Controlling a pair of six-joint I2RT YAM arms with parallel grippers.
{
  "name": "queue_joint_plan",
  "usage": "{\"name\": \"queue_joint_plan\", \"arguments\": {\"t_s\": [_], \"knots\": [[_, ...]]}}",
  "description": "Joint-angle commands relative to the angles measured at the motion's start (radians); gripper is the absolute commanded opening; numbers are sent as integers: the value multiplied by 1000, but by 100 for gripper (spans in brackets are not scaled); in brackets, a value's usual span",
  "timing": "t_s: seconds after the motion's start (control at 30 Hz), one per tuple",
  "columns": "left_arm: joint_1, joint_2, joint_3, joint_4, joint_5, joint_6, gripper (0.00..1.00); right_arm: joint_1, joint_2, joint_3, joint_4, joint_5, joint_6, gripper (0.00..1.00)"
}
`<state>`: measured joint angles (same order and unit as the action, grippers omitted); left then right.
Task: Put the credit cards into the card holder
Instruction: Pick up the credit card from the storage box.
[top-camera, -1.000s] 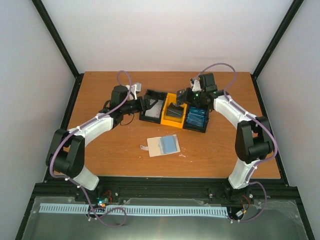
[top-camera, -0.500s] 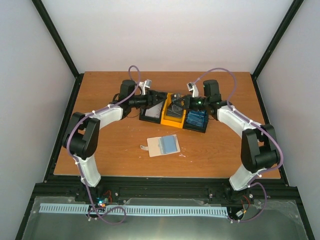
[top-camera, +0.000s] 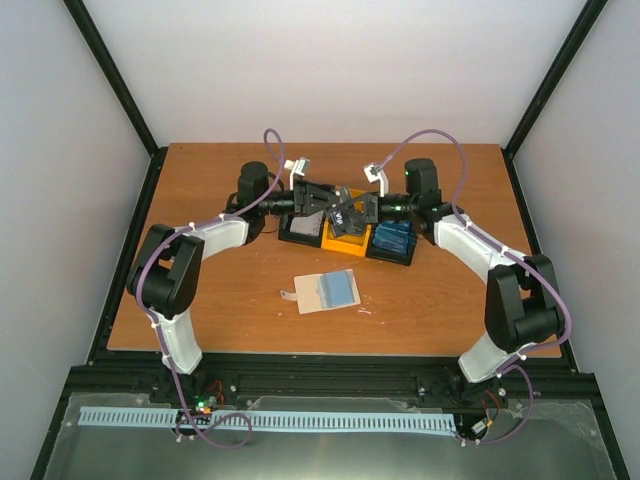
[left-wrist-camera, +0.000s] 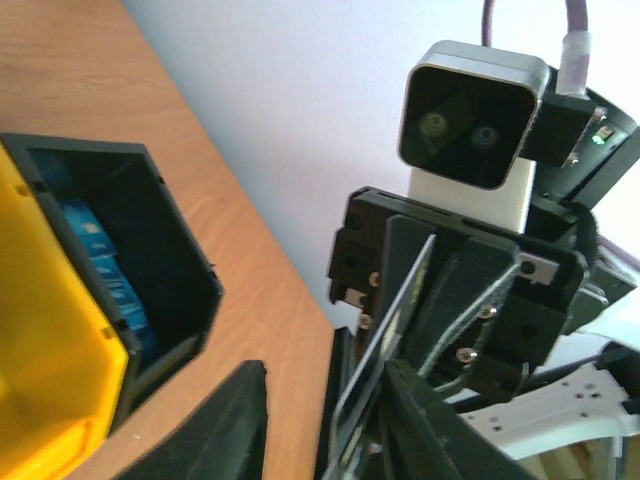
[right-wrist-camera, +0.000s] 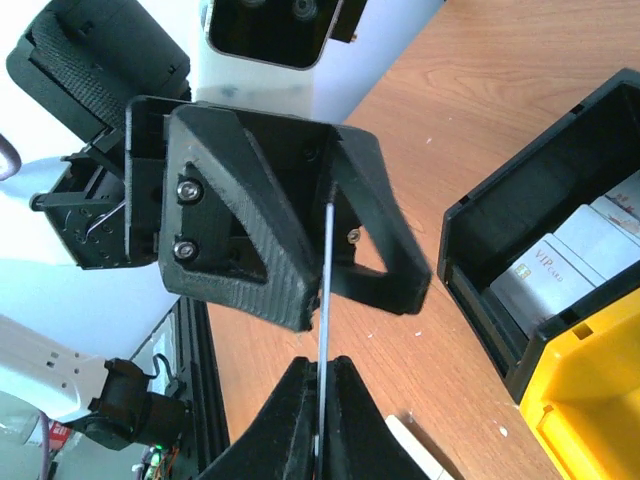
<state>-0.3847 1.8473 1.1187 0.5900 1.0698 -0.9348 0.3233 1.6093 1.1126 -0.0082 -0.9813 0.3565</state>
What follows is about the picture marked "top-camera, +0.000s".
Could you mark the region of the black VIP card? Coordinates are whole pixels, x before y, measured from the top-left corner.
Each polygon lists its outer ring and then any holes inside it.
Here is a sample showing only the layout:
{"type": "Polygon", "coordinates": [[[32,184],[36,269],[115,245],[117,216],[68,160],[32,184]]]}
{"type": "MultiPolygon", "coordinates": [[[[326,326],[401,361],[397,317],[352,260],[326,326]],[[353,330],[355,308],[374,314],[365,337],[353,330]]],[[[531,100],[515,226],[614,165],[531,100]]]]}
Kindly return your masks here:
{"type": "Polygon", "coordinates": [[[346,235],[362,236],[365,223],[362,215],[352,207],[332,208],[328,211],[328,220],[334,237],[346,235]]]}

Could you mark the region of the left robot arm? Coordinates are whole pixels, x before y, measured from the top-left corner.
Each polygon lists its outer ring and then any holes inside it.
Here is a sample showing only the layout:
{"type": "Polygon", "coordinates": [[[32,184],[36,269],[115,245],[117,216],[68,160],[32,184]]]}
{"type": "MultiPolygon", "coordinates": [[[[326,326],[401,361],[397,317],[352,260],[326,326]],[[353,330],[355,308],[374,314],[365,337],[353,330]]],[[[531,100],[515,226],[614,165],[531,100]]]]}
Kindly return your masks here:
{"type": "Polygon", "coordinates": [[[202,359],[191,320],[201,264],[225,250],[251,243],[264,228],[264,217],[309,218],[333,212],[346,218],[348,191],[306,181],[295,168],[304,159],[286,161],[280,171],[291,172],[290,188],[281,187],[281,172],[261,162],[242,166],[236,191],[221,214],[200,224],[152,225],[139,248],[126,288],[156,332],[162,363],[177,373],[172,388],[186,402],[201,400],[208,378],[196,369],[202,359]]]}

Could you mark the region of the beige card holder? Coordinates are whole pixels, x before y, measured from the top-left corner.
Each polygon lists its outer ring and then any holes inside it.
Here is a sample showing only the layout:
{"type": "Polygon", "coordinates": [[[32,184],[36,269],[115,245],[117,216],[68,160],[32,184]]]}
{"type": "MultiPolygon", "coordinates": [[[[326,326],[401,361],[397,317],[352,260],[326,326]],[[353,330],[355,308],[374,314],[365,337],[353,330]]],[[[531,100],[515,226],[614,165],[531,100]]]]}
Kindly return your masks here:
{"type": "Polygon", "coordinates": [[[283,300],[297,305],[301,315],[352,307],[361,304],[352,269],[296,276],[294,291],[280,291],[283,300]]]}

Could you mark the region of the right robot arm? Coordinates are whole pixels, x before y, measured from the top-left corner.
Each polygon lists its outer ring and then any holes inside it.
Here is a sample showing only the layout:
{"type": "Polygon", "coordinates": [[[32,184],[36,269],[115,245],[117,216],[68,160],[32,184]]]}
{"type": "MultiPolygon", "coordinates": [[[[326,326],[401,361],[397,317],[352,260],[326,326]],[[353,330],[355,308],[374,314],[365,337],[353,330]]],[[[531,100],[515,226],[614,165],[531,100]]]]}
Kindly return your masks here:
{"type": "Polygon", "coordinates": [[[380,228],[385,220],[413,220],[421,235],[455,256],[486,286],[485,332],[458,359],[468,383],[499,378],[530,353],[567,339],[571,316],[551,260],[512,249],[480,228],[455,200],[443,201],[432,160],[406,162],[406,192],[400,196],[390,194],[383,165],[368,164],[364,174],[378,187],[360,197],[365,225],[380,228]]]}

